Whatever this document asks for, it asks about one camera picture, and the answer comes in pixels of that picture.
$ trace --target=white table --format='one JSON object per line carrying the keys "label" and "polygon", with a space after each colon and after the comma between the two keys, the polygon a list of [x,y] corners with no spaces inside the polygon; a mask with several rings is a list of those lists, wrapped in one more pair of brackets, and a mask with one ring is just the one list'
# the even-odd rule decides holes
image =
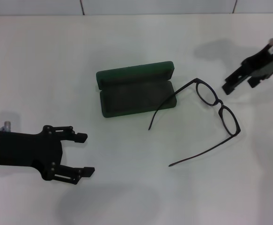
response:
{"label": "white table", "polygon": [[[93,166],[75,186],[33,168],[0,166],[0,225],[273,224],[273,76],[231,95],[224,78],[273,37],[273,15],[0,17],[0,126],[39,133],[73,126],[87,144],[64,143],[62,163]],[[96,72],[174,62],[174,88],[198,77],[237,116],[227,137],[192,88],[178,105],[106,119]]]}

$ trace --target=eyeglass frame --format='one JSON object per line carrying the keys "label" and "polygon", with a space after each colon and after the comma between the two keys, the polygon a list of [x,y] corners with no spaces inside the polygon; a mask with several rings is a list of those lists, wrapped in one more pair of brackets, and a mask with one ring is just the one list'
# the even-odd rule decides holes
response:
{"label": "eyeglass frame", "polygon": [[[176,164],[178,164],[178,163],[182,163],[182,162],[187,161],[187,160],[190,160],[190,159],[192,159],[192,158],[196,158],[196,157],[198,157],[198,156],[201,156],[201,155],[203,155],[203,154],[205,154],[205,153],[207,153],[207,152],[209,152],[209,151],[211,151],[211,150],[217,148],[218,146],[220,146],[220,145],[226,143],[227,141],[231,140],[233,137],[236,137],[236,136],[240,133],[240,131],[241,131],[240,126],[239,126],[239,124],[238,124],[238,121],[237,121],[236,116],[234,115],[234,113],[233,113],[228,107],[226,107],[226,106],[224,105],[224,103],[223,103],[222,100],[220,100],[220,99],[217,97],[217,95],[216,95],[215,91],[213,90],[213,88],[212,88],[209,84],[207,84],[206,82],[202,81],[202,80],[199,79],[199,78],[195,78],[195,79],[193,79],[192,81],[188,82],[186,85],[182,86],[180,89],[178,89],[178,90],[175,91],[173,94],[171,94],[170,96],[168,96],[168,97],[167,97],[167,98],[158,106],[158,108],[156,109],[156,111],[155,111],[155,113],[154,113],[154,115],[153,115],[153,117],[152,117],[152,120],[151,120],[151,123],[150,123],[150,126],[149,126],[149,130],[150,130],[151,127],[152,127],[153,120],[154,120],[154,118],[155,118],[155,116],[156,116],[158,110],[160,110],[160,108],[164,105],[164,103],[167,102],[168,100],[170,100],[170,99],[171,99],[172,97],[174,97],[176,94],[178,94],[179,92],[181,92],[182,90],[184,90],[185,88],[187,88],[188,86],[190,86],[190,85],[193,84],[193,83],[196,83],[196,92],[197,92],[199,98],[200,98],[205,104],[207,104],[207,105],[209,105],[209,106],[216,106],[216,105],[219,104],[219,103],[221,104],[221,108],[219,109],[218,114],[219,114],[219,116],[220,116],[220,118],[221,118],[221,121],[222,121],[222,123],[223,123],[223,125],[224,125],[224,127],[225,127],[225,129],[226,129],[226,131],[227,131],[227,133],[230,135],[230,137],[228,137],[226,140],[222,141],[221,143],[219,143],[219,144],[213,146],[212,148],[210,148],[210,149],[208,149],[208,150],[206,150],[206,151],[204,151],[204,152],[202,152],[202,153],[200,153],[200,154],[197,154],[197,155],[195,155],[195,156],[192,156],[192,157],[189,157],[189,158],[186,158],[186,159],[182,159],[182,160],[180,160],[180,161],[177,161],[177,162],[175,162],[175,163],[170,164],[169,166],[174,166],[174,165],[176,165]],[[207,86],[207,87],[211,90],[211,92],[213,93],[213,95],[214,95],[214,97],[215,97],[215,101],[214,101],[213,104],[208,103],[208,102],[199,94],[199,91],[198,91],[198,86],[199,86],[199,84],[203,84],[203,85]],[[235,125],[236,125],[236,132],[235,132],[235,134],[232,134],[232,133],[228,130],[228,128],[227,128],[227,126],[226,126],[226,124],[225,124],[225,121],[224,121],[224,118],[223,118],[223,114],[222,114],[222,112],[223,112],[224,109],[226,109],[226,110],[232,115],[232,117],[233,117],[233,119],[234,119],[234,122],[235,122]]]}

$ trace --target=black eyeglasses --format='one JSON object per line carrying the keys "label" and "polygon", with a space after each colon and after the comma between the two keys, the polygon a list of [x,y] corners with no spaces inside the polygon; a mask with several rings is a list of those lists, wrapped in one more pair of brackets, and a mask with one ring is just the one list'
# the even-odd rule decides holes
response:
{"label": "black eyeglasses", "polygon": [[[240,133],[240,127],[239,127],[239,124],[237,122],[237,119],[235,117],[235,115],[233,114],[233,112],[224,105],[224,103],[217,97],[215,91],[207,84],[205,83],[204,81],[200,80],[199,78],[195,78],[193,79],[192,81],[190,81],[189,83],[187,83],[186,85],[184,85],[182,88],[180,88],[179,90],[177,90],[175,93],[171,94],[167,99],[165,99],[157,108],[157,110],[155,111],[154,113],[154,116],[151,120],[151,123],[150,123],[150,126],[149,126],[149,130],[151,129],[152,127],[152,124],[153,124],[153,120],[154,120],[154,117],[156,115],[156,113],[158,112],[158,110],[163,106],[163,104],[165,102],[167,102],[169,99],[171,99],[172,97],[174,97],[176,94],[178,94],[180,91],[182,91],[183,89],[187,88],[189,85],[193,84],[193,83],[196,83],[196,91],[197,91],[197,94],[198,96],[200,97],[200,99],[206,103],[207,105],[209,106],[215,106],[217,104],[221,104],[221,108],[219,109],[219,116],[221,118],[221,121],[226,129],[226,131],[228,132],[228,134],[230,135],[230,137],[228,137],[225,141],[217,144],[216,146],[198,154],[198,155],[195,155],[195,156],[192,156],[192,157],[189,157],[189,158],[186,158],[186,159],[183,159],[183,160],[180,160],[178,162],[175,162],[175,163],[172,163],[170,164],[169,166],[173,166],[173,165],[176,165],[178,163],[182,163],[184,161],[187,161],[189,159],[192,159],[192,158],[196,158],[198,156],[201,156],[209,151],[211,151],[212,149],[215,149],[216,147],[226,143],[227,141],[229,141],[230,139],[232,139],[233,137],[237,136],[239,133]],[[232,118],[234,119],[234,123],[232,124],[232,127],[231,126],[228,126],[227,124],[227,121],[225,122],[224,120],[224,114],[228,115],[228,116],[232,116]]]}

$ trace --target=eyeglasses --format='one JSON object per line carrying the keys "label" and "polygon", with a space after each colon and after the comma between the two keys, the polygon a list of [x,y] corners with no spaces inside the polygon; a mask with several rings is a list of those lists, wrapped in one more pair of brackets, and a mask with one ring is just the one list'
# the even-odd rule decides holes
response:
{"label": "eyeglasses", "polygon": [[[151,120],[151,123],[150,123],[150,127],[149,127],[149,130],[151,129],[152,127],[152,124],[153,124],[153,120],[154,120],[154,117],[156,116],[156,113],[158,112],[158,110],[163,106],[163,104],[165,102],[167,102],[169,99],[171,99],[172,97],[174,97],[176,94],[178,94],[180,91],[182,91],[183,89],[187,88],[189,85],[193,84],[193,83],[196,83],[196,91],[197,91],[197,94],[198,96],[200,97],[200,99],[206,103],[207,105],[209,106],[215,106],[217,104],[221,104],[221,108],[219,109],[219,116],[221,118],[221,121],[226,129],[226,131],[228,132],[228,134],[230,135],[230,137],[228,137],[226,140],[224,140],[223,142],[217,144],[216,146],[213,146],[212,148],[198,154],[198,155],[195,155],[195,156],[192,156],[192,157],[189,157],[189,158],[186,158],[186,159],[183,159],[183,160],[180,160],[178,162],[175,162],[175,163],[172,163],[170,164],[169,166],[173,166],[173,165],[176,165],[178,163],[182,163],[184,161],[187,161],[187,160],[190,160],[192,158],[196,158],[198,156],[201,156],[209,151],[211,151],[212,149],[215,149],[216,147],[226,143],[227,141],[231,140],[233,137],[237,136],[239,133],[240,133],[240,127],[239,127],[239,124],[237,122],[237,119],[235,117],[235,115],[233,114],[233,112],[224,105],[224,103],[217,97],[215,91],[207,84],[205,83],[204,81],[200,80],[199,78],[195,78],[193,79],[192,81],[190,81],[189,83],[187,83],[186,85],[184,85],[182,88],[180,88],[179,90],[177,90],[176,92],[174,92],[173,94],[171,94],[167,99],[165,99],[157,108],[157,110],[155,111],[154,113],[154,116]],[[228,117],[233,118],[233,122],[230,123],[230,120],[226,119]]]}

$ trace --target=eyeglass temple arm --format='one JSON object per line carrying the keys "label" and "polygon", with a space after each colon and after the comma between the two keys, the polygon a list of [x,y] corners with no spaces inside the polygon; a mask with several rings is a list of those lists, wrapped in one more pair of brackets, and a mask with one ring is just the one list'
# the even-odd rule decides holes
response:
{"label": "eyeglass temple arm", "polygon": [[176,94],[178,94],[180,91],[182,91],[183,89],[187,88],[191,84],[196,83],[197,81],[200,81],[200,79],[198,79],[198,78],[193,79],[192,81],[188,82],[186,85],[182,86],[180,89],[178,89],[177,91],[175,91],[173,94],[171,94],[170,96],[168,96],[163,102],[161,102],[161,104],[158,106],[158,108],[156,109],[156,111],[155,111],[155,113],[154,113],[154,115],[152,117],[152,120],[151,120],[151,123],[150,123],[150,126],[149,126],[148,130],[151,129],[152,124],[153,124],[153,120],[154,120],[154,118],[156,116],[156,113],[158,112],[158,110],[160,110],[160,108],[164,105],[164,103],[166,103],[168,100],[170,100]]}
{"label": "eyeglass temple arm", "polygon": [[203,155],[203,154],[205,154],[205,153],[211,151],[212,149],[215,149],[216,147],[218,147],[218,146],[220,146],[220,145],[226,143],[227,141],[231,140],[231,139],[232,139],[233,137],[235,137],[235,136],[236,136],[236,135],[233,135],[233,136],[228,137],[225,141],[223,141],[223,142],[217,144],[216,146],[213,146],[212,148],[210,148],[210,149],[208,149],[208,150],[206,150],[206,151],[204,151],[204,152],[202,152],[202,153],[200,153],[200,154],[198,154],[198,155],[195,155],[195,156],[192,156],[192,157],[189,157],[189,158],[180,160],[180,161],[178,161],[178,162],[172,163],[172,164],[169,165],[169,167],[174,166],[174,165],[177,165],[178,163],[182,163],[182,162],[184,162],[184,161],[190,160],[190,159],[192,159],[192,158],[196,158],[196,157],[198,157],[198,156],[201,156],[201,155]]}

